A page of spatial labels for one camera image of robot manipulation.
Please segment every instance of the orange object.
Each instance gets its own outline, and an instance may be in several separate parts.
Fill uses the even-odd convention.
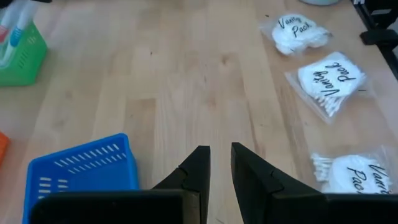
[[[2,160],[4,159],[4,156],[6,155],[6,149],[9,143],[9,138],[0,132],[0,165]]]

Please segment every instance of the blue basket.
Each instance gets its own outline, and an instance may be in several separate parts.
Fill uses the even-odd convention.
[[[27,172],[23,224],[49,193],[139,189],[136,162],[125,134],[34,159]]]

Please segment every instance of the green plastic basket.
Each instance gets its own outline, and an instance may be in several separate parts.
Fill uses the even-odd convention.
[[[46,51],[47,45],[32,23],[23,33],[10,62],[5,67],[0,67],[0,86],[33,84]]]

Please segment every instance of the cotton pad pack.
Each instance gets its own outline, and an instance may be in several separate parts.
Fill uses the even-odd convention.
[[[391,194],[395,187],[393,170],[377,157],[352,154],[332,159],[313,153],[311,159],[323,193]]]
[[[300,97],[327,123],[365,81],[365,73],[348,57],[334,52],[285,74]]]
[[[285,14],[277,22],[261,24],[260,30],[284,55],[301,53],[308,47],[324,46],[330,37],[329,31],[301,14]]]

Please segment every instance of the butcher block countertop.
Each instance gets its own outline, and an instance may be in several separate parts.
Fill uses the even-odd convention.
[[[330,44],[288,58],[259,31],[286,12],[306,15]],[[350,1],[69,0],[43,5],[35,23],[49,52],[37,83],[0,88],[0,130],[11,145],[0,168],[0,223],[21,222],[28,163],[124,132],[142,189],[171,173],[198,145],[211,147],[208,223],[242,223],[231,178],[231,143],[316,187],[311,152],[397,146],[398,84]],[[345,53],[371,79],[332,125],[284,72]]]

